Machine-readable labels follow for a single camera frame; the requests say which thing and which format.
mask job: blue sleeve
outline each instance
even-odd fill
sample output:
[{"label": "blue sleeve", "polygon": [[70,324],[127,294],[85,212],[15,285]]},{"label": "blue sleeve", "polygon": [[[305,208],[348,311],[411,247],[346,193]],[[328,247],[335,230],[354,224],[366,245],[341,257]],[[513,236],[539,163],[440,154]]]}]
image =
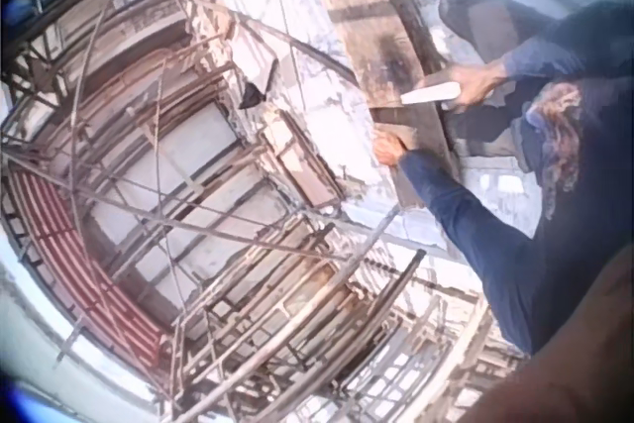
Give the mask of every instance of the blue sleeve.
[{"label": "blue sleeve", "polygon": [[597,2],[549,26],[502,57],[509,79],[632,74],[634,9]]}]

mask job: wooden board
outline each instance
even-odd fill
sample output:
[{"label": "wooden board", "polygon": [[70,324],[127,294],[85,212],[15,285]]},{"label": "wooden board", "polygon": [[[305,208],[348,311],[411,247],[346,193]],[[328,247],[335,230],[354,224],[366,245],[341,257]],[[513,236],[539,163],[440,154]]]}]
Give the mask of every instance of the wooden board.
[{"label": "wooden board", "polygon": [[[380,128],[396,133],[409,149],[423,148],[442,158],[454,175],[452,156],[434,104],[403,109],[400,95],[424,77],[419,57],[392,0],[322,0],[344,43],[372,117]],[[382,118],[376,108],[398,108]],[[401,170],[392,173],[402,206],[422,202]]]}]

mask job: wooden beam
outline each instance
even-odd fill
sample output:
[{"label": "wooden beam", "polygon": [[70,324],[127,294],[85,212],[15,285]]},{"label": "wooden beam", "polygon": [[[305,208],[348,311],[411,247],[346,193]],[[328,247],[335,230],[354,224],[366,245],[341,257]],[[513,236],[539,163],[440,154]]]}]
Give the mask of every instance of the wooden beam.
[{"label": "wooden beam", "polygon": [[[344,43],[374,121],[395,133],[408,149],[435,153],[457,175],[437,105],[403,109],[400,102],[400,95],[414,89],[424,72],[395,7],[399,0],[322,2]],[[394,170],[392,179],[402,206],[422,205],[401,170]]]}]

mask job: construction site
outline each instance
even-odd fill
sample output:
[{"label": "construction site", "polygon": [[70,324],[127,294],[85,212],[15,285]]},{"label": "construction site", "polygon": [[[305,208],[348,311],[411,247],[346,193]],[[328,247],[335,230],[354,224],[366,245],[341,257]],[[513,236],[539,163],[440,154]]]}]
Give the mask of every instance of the construction site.
[{"label": "construction site", "polygon": [[[514,1],[558,19],[596,0]],[[445,2],[23,0],[2,307],[47,350],[4,338],[5,371],[76,421],[457,421],[527,356],[373,156],[374,124],[528,236],[542,196],[504,137],[463,139],[440,103],[380,117],[447,61],[483,62]]]}]

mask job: hand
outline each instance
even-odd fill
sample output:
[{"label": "hand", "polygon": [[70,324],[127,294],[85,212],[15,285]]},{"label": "hand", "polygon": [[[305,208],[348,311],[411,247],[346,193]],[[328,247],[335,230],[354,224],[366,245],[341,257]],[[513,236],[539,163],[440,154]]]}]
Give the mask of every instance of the hand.
[{"label": "hand", "polygon": [[492,61],[483,66],[453,64],[438,73],[431,74],[416,84],[416,89],[447,81],[460,83],[461,94],[454,100],[458,112],[469,106],[481,103],[484,98],[500,84],[507,80],[502,61]]},{"label": "hand", "polygon": [[378,163],[389,167],[397,165],[407,152],[396,135],[380,130],[374,130],[373,148]]}]

